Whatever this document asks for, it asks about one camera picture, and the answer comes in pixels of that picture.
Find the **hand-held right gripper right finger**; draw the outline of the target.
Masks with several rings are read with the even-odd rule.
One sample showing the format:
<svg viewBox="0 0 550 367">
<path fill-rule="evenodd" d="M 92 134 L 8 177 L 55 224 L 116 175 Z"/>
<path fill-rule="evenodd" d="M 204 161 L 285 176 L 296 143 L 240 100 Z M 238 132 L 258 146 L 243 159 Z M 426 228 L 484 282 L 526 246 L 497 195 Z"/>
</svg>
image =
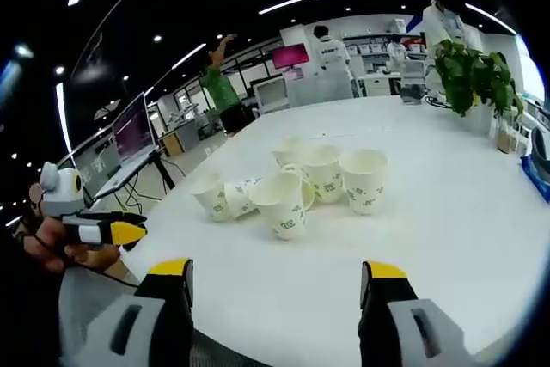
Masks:
<svg viewBox="0 0 550 367">
<path fill-rule="evenodd" d="M 475 366 L 461 328 L 420 299 L 397 266 L 362 264 L 357 335 L 362 366 Z"/>
</svg>

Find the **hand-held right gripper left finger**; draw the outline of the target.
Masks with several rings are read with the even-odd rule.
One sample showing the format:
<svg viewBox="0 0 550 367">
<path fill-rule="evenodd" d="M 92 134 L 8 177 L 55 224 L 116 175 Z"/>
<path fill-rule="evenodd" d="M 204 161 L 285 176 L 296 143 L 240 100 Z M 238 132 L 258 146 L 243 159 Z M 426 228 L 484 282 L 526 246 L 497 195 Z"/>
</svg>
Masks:
<svg viewBox="0 0 550 367">
<path fill-rule="evenodd" d="M 90 324 L 85 366 L 188 366 L 193 347 L 193 260 L 151 267 Z"/>
</svg>

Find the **person's left hand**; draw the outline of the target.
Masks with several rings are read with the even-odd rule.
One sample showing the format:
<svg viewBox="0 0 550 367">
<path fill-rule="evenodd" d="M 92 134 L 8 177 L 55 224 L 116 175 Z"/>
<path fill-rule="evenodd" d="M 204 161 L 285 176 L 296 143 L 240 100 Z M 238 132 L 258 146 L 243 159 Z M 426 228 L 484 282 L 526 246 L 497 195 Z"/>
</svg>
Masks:
<svg viewBox="0 0 550 367">
<path fill-rule="evenodd" d="M 113 245 L 93 250 L 85 244 L 68 244 L 65 226 L 55 218 L 45 218 L 35 232 L 20 223 L 15 238 L 49 272 L 62 273 L 75 264 L 105 272 L 119 260 L 119 250 Z"/>
</svg>

